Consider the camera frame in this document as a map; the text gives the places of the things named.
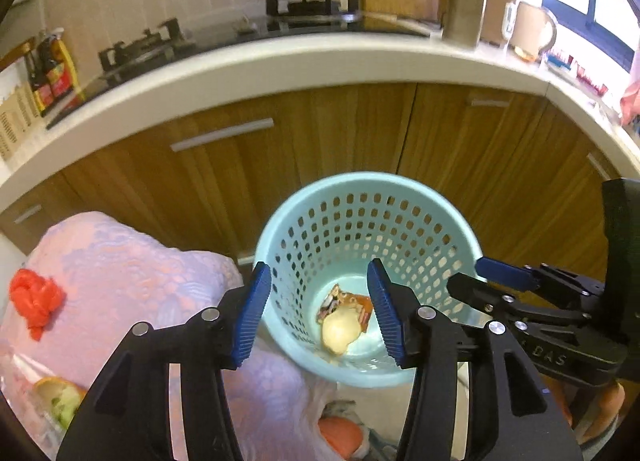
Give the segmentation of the right hand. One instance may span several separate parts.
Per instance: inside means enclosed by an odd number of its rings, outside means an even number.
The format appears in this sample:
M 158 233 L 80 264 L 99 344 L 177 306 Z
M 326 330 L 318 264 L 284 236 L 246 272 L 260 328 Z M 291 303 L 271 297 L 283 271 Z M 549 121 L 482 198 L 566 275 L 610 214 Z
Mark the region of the right hand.
M 574 415 L 570 411 L 563 383 L 558 380 L 548 379 L 547 384 L 565 420 L 569 426 L 572 426 Z M 587 419 L 587 427 L 576 434 L 578 444 L 588 443 L 588 441 L 592 441 L 604 433 L 616 420 L 624 401 L 625 389 L 620 383 L 614 382 L 607 387 L 602 387 L 591 404 L 593 411 L 591 411 L 591 417 Z

